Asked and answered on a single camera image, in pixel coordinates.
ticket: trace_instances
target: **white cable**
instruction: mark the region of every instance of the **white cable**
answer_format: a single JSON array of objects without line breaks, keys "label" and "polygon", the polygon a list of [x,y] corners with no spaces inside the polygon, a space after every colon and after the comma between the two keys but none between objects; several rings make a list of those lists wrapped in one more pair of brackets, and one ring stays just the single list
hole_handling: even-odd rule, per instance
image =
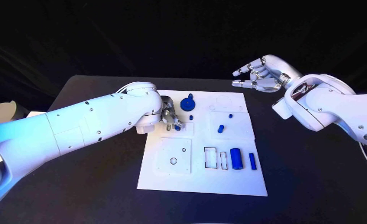
[{"label": "white cable", "polygon": [[125,90],[125,88],[128,87],[128,85],[131,85],[131,84],[134,84],[135,82],[131,82],[131,83],[128,83],[125,86],[123,86],[120,89],[118,89],[118,91],[117,91],[117,93],[121,93],[124,90]]},{"label": "white cable", "polygon": [[364,151],[364,148],[363,148],[363,146],[361,146],[361,143],[360,143],[360,148],[361,148],[361,153],[363,153],[363,155],[364,155],[364,157],[366,157],[366,160],[367,160],[367,155],[366,155],[366,151]]}]

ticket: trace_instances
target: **table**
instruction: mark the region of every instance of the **table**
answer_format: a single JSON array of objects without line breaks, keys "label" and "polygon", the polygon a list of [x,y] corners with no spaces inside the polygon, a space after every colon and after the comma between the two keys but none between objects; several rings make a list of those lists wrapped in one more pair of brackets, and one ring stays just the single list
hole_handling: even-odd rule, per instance
[{"label": "table", "polygon": [[161,90],[243,92],[268,197],[137,189],[146,135],[135,129],[49,161],[0,201],[0,223],[366,223],[367,161],[331,125],[282,120],[268,94],[230,80],[74,76],[51,106],[114,93],[133,81]]}]

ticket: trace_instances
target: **robotic hand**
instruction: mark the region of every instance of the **robotic hand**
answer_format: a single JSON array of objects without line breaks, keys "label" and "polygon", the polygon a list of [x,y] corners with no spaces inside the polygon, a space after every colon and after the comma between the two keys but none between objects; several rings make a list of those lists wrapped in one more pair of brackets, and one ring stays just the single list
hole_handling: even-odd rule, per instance
[{"label": "robotic hand", "polygon": [[171,98],[160,96],[153,83],[135,82],[115,94],[0,124],[0,199],[23,176],[49,160],[133,126],[138,134],[154,131],[161,120],[184,125]]},{"label": "robotic hand", "polygon": [[272,106],[284,119],[294,115],[312,131],[336,123],[356,141],[367,144],[367,94],[357,95],[350,86],[327,74],[302,76],[274,55],[256,59],[233,76],[248,71],[251,80],[235,80],[232,85],[264,92],[275,92],[284,86],[285,96]]}]

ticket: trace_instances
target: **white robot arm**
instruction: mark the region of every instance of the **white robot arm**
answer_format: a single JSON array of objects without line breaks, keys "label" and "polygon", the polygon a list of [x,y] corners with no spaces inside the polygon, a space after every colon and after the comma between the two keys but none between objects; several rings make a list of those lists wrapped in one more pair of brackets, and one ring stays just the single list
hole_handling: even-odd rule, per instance
[{"label": "white robot arm", "polygon": [[127,93],[110,94],[0,124],[0,199],[23,176],[49,160],[133,126],[138,134],[151,132],[161,120],[183,127],[173,100],[160,96],[153,83],[135,82],[124,89]]},{"label": "white robot arm", "polygon": [[367,94],[356,95],[346,83],[330,75],[302,76],[277,56],[256,59],[233,76],[251,71],[251,80],[235,80],[232,85],[275,92],[284,86],[285,97],[274,104],[284,119],[292,115],[312,131],[336,123],[351,138],[367,144]]}]

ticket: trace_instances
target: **white sheet of paper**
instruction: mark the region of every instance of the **white sheet of paper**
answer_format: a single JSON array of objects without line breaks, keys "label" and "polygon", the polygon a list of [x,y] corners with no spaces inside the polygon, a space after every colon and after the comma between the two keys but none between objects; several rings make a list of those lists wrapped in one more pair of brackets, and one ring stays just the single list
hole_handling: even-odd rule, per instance
[{"label": "white sheet of paper", "polygon": [[[146,143],[138,189],[268,196],[243,94],[158,92],[171,97],[186,128],[177,131],[170,125],[167,130],[167,124],[156,124]],[[183,111],[180,101],[190,93],[194,110]],[[219,125],[225,125],[222,134],[218,133]],[[205,147],[216,148],[218,168],[205,167]],[[242,152],[242,170],[232,168],[232,148]],[[228,170],[222,169],[220,152],[226,152]],[[255,154],[256,170],[251,168],[249,153]]]}]

